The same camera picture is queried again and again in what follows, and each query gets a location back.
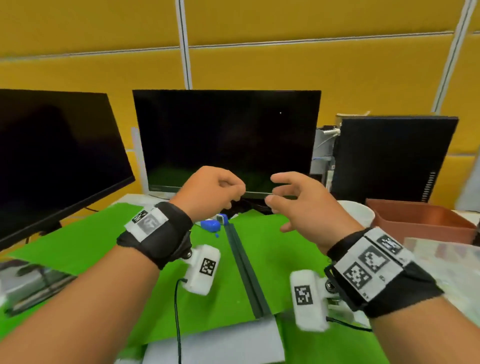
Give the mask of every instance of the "metal screw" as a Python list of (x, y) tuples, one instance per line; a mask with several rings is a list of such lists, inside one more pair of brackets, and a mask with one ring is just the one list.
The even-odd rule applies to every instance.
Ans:
[(333, 283), (330, 280), (327, 280), (325, 282), (325, 289), (327, 290), (328, 293), (336, 293), (336, 287), (333, 285)]

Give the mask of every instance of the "left hand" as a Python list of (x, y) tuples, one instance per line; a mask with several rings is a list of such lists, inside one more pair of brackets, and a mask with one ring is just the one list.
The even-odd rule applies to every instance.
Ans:
[(203, 166), (170, 200), (193, 221), (202, 221), (232, 207), (245, 193), (245, 183), (229, 170)]

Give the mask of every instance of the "wall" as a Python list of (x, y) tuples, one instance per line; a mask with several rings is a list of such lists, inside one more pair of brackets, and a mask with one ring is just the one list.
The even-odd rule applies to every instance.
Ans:
[[(438, 111), (462, 121), (432, 201), (453, 207), (480, 144), (479, 9), (447, 86), (463, 0), (179, 4), (182, 42), (175, 0), (5, 0), (0, 88), (107, 93), (139, 179), (132, 89), (320, 89), (322, 125), (338, 112), (429, 114), (445, 84)], [(91, 207), (140, 191), (136, 182)]]

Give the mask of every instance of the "black wrist strap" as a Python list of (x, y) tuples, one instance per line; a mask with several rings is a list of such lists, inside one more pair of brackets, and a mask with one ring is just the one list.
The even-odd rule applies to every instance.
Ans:
[[(328, 257), (334, 262), (339, 261), (369, 230), (371, 229), (355, 232), (340, 240), (330, 248), (327, 253)], [(383, 316), (443, 294), (443, 291), (436, 285), (435, 279), (413, 261), (407, 264), (403, 271), (369, 302), (366, 302), (353, 289), (334, 265), (328, 266), (325, 274), (336, 285), (340, 296), (349, 307), (354, 311), (358, 309), (364, 311), (369, 318)]]
[[(137, 249), (162, 270), (168, 262), (184, 257), (191, 249), (190, 229), (193, 223), (187, 214), (169, 202), (160, 202), (155, 208), (168, 218), (165, 223), (141, 242), (125, 231), (117, 238), (117, 244)], [(147, 212), (141, 211), (132, 220), (138, 222), (147, 216)]]

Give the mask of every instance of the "monitor screen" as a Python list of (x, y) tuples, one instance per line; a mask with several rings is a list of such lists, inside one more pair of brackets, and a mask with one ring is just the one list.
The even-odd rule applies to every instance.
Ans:
[(203, 165), (232, 171), (260, 198), (273, 173), (308, 174), (320, 94), (134, 90), (150, 191), (176, 192)]
[(106, 94), (0, 90), (0, 249), (134, 181)]
[(332, 195), (362, 204), (367, 198), (428, 202), (457, 123), (447, 116), (344, 117)]

